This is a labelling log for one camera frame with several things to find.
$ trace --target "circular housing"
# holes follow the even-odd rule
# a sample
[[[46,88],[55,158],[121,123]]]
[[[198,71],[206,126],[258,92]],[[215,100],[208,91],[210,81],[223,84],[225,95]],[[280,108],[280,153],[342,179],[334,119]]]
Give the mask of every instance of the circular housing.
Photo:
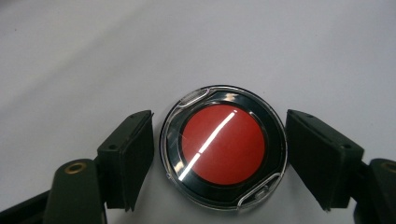
[[[232,86],[201,88],[177,102],[163,124],[160,150],[168,178],[183,194],[221,210],[262,201],[287,164],[275,111]]]

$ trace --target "transparent lid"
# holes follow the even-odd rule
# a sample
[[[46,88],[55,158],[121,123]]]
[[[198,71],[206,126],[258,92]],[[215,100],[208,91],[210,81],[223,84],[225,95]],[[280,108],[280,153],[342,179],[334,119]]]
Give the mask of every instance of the transparent lid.
[[[231,86],[201,88],[177,102],[160,144],[168,178],[187,197],[214,209],[262,201],[287,163],[275,111],[257,95]]]

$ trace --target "white background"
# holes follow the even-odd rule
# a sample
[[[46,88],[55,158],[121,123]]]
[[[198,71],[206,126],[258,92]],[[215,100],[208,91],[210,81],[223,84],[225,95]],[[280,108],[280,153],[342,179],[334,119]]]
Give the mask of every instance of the white background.
[[[283,122],[315,115],[396,160],[396,2],[0,2],[0,210],[50,188],[55,170],[151,109],[156,141],[171,106],[207,85],[260,95]],[[158,148],[136,210],[109,223],[353,223],[321,211],[289,167],[275,194],[240,213],[184,198]]]

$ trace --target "red button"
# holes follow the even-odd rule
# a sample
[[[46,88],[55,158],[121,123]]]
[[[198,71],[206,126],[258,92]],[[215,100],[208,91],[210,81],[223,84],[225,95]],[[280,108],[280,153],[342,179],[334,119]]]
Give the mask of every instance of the red button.
[[[181,145],[188,167],[219,185],[248,179],[262,164],[265,152],[257,121],[231,105],[211,105],[198,111],[188,121]]]

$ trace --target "white surface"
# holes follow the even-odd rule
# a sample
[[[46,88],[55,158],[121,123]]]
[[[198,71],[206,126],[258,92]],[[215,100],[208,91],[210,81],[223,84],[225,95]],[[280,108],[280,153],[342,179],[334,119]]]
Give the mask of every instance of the white surface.
[[[0,210],[93,159],[128,115],[151,109],[156,138],[186,93],[231,84],[326,121],[396,160],[395,1],[0,2]],[[182,197],[154,163],[134,213],[109,223],[353,223],[320,210],[290,167],[267,203],[215,212]]]

